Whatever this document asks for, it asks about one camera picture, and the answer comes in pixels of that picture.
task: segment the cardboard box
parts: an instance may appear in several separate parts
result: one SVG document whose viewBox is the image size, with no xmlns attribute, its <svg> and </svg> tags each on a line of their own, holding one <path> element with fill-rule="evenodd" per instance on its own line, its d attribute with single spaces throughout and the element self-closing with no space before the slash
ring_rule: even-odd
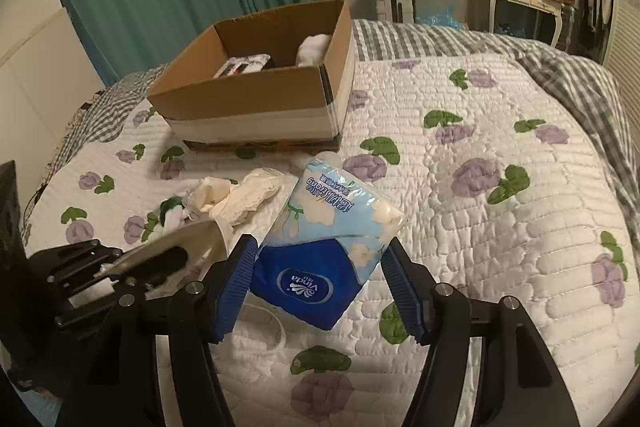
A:
<svg viewBox="0 0 640 427">
<path fill-rule="evenodd" d="M 147 98 L 192 150 L 337 150 L 355 69 L 343 0 L 264 10 L 210 26 Z M 332 35 L 320 66 L 297 68 L 305 38 Z M 276 68 L 214 79 L 229 57 L 269 54 Z"/>
</svg>

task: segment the purple flower print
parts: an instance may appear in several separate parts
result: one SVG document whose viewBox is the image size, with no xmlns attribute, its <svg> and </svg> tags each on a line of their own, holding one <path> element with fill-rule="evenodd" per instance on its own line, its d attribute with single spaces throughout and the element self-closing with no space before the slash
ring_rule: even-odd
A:
<svg viewBox="0 0 640 427">
<path fill-rule="evenodd" d="M 184 162 L 180 158 L 172 158 L 168 160 L 160 172 L 161 180 L 175 180 L 180 176 L 180 172 L 184 171 Z"/>
<path fill-rule="evenodd" d="M 118 160 L 123 163 L 133 163 L 136 159 L 136 153 L 133 151 L 118 151 L 116 152 L 116 156 L 118 157 Z"/>
<path fill-rule="evenodd" d="M 364 182 L 375 182 L 386 176 L 386 163 L 379 156 L 360 154 L 347 158 L 342 168 Z"/>
<path fill-rule="evenodd" d="M 91 190 L 91 188 L 97 187 L 101 181 L 102 178 L 95 172 L 86 172 L 78 178 L 78 185 L 82 190 Z"/>
<path fill-rule="evenodd" d="M 347 106 L 347 110 L 355 111 L 356 109 L 363 108 L 367 105 L 367 101 L 369 100 L 369 95 L 367 91 L 361 89 L 354 89 L 351 91 L 351 96 L 349 97 L 349 105 Z"/>
<path fill-rule="evenodd" d="M 436 131 L 436 142 L 440 145 L 455 143 L 473 136 L 475 129 L 470 125 L 447 125 Z"/>
<path fill-rule="evenodd" d="M 464 162 L 453 173 L 451 190 L 461 198 L 475 198 L 479 194 L 498 186 L 500 171 L 495 162 L 483 158 L 473 158 Z"/>
<path fill-rule="evenodd" d="M 291 390 L 291 408 L 313 421 L 321 422 L 344 409 L 353 393 L 346 375 L 313 373 Z"/>
<path fill-rule="evenodd" d="M 394 62 L 392 66 L 396 68 L 396 70 L 408 70 L 411 71 L 418 64 L 420 64 L 420 60 L 399 60 L 398 62 Z"/>
<path fill-rule="evenodd" d="M 536 129 L 536 136 L 542 143 L 567 143 L 569 135 L 564 129 L 560 129 L 555 125 L 541 125 Z"/>
<path fill-rule="evenodd" d="M 600 292 L 600 299 L 612 308 L 620 308 L 625 299 L 625 283 L 622 270 L 608 253 L 603 253 L 591 263 L 593 283 Z"/>
<path fill-rule="evenodd" d="M 141 123 L 144 123 L 146 120 L 146 115 L 148 111 L 138 111 L 136 115 L 133 117 L 133 125 L 135 127 L 139 127 Z"/>
<path fill-rule="evenodd" d="M 497 83 L 491 76 L 491 73 L 485 70 L 469 71 L 467 78 L 469 82 L 471 82 L 471 85 L 474 87 L 489 88 L 497 86 Z"/>
<path fill-rule="evenodd" d="M 89 241 L 94 238 L 94 227 L 89 221 L 76 219 L 66 227 L 65 236 L 70 245 Z"/>
<path fill-rule="evenodd" d="M 131 216 L 124 224 L 124 240 L 127 245 L 133 245 L 142 236 L 145 230 L 145 218 L 140 216 Z"/>
</svg>

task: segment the vinda logo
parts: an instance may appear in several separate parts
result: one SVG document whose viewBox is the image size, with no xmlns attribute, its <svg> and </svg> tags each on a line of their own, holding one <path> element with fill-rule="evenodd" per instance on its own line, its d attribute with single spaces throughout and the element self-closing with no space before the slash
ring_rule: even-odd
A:
<svg viewBox="0 0 640 427">
<path fill-rule="evenodd" d="M 327 277 L 294 268 L 281 271 L 276 283 L 284 295 L 307 304 L 327 302 L 334 293 L 334 285 Z"/>
</svg>

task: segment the blue plastic packaging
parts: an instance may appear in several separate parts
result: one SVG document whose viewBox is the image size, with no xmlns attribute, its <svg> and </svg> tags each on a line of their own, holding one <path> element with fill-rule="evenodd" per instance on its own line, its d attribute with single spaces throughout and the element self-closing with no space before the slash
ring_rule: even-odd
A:
<svg viewBox="0 0 640 427">
<path fill-rule="evenodd" d="M 251 291 L 330 330 L 403 222 L 371 185 L 313 160 L 260 248 Z"/>
</svg>

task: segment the bed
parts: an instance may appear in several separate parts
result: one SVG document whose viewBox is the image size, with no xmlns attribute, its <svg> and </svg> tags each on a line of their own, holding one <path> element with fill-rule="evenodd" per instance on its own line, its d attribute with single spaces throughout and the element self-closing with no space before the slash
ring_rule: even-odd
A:
<svg viewBox="0 0 640 427">
<path fill-rule="evenodd" d="M 526 304 L 581 425 L 598 425 L 632 378 L 640 343 L 639 191 L 614 79 L 584 58 L 505 36 L 357 20 L 354 39 L 360 62 L 340 156 L 408 214 L 399 238 L 436 279 Z M 240 179 L 268 166 L 285 173 L 283 190 L 235 230 L 264 237 L 296 181 L 289 159 L 188 152 L 145 100 L 162 70 L 129 75 L 74 119 L 28 213 L 28 253 L 66 242 L 71 228 L 131 248 L 141 240 L 132 217 L 144 220 L 206 175 Z M 398 158 L 367 146 L 380 137 Z M 181 168 L 163 175 L 160 158 L 176 147 Z M 470 169 L 486 183 L 469 184 Z M 501 191 L 500 180 L 513 187 Z M 98 196 L 87 190 L 98 186 Z M 427 350 L 403 333 L 380 269 L 330 332 L 247 302 L 234 334 L 212 346 L 237 425 L 402 423 Z M 179 425 L 158 342 L 167 425 Z M 314 346 L 346 357 L 348 369 L 298 371 Z M 470 422 L 477 375 L 475 343 L 457 425 Z"/>
</svg>

